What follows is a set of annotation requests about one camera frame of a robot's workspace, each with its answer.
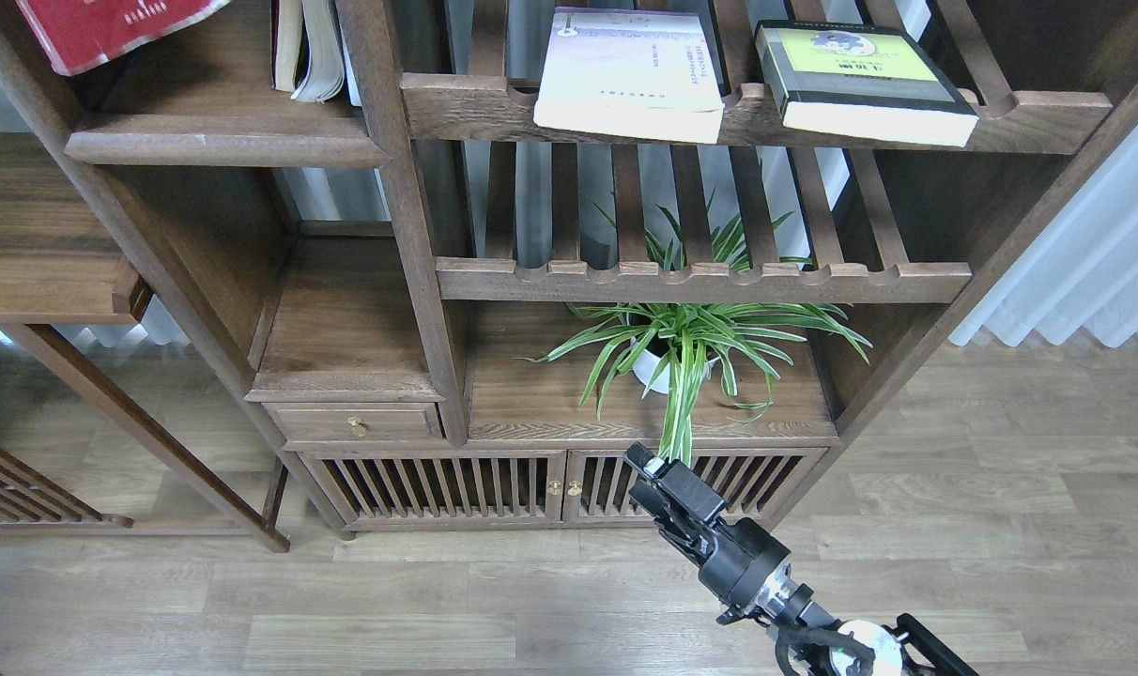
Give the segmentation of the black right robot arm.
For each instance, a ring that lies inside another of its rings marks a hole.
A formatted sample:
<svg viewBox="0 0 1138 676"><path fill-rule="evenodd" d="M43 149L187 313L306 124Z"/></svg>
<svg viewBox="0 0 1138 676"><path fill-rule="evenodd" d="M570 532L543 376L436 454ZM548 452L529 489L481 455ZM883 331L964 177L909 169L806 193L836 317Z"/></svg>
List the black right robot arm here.
<svg viewBox="0 0 1138 676"><path fill-rule="evenodd" d="M678 459L634 442L625 462L640 475L630 496L654 518L663 539L698 566L698 578L727 608L716 623L750 619L775 641L780 671L809 675L973 675L959 656L909 613L896 626L841 621L793 582L791 550L754 519L724 521L725 501Z"/></svg>

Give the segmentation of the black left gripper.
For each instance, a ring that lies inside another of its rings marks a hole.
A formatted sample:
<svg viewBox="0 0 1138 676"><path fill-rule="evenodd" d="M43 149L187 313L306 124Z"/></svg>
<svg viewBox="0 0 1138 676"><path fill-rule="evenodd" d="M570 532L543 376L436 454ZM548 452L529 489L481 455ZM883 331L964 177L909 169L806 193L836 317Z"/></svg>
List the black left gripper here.
<svg viewBox="0 0 1138 676"><path fill-rule="evenodd" d="M123 71L88 71L76 76L76 99L86 113L100 112Z"/></svg>

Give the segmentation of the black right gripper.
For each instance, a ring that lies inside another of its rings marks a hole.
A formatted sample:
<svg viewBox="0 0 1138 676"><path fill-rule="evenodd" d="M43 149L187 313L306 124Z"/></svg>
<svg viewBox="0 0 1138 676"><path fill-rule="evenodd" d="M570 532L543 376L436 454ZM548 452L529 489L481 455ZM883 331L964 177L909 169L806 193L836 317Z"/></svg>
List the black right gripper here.
<svg viewBox="0 0 1138 676"><path fill-rule="evenodd" d="M728 616L778 616L793 595L791 550L752 518L724 521L725 501L681 462L641 442L622 455L640 475L630 497L654 517L663 539L699 568L698 578Z"/></svg>

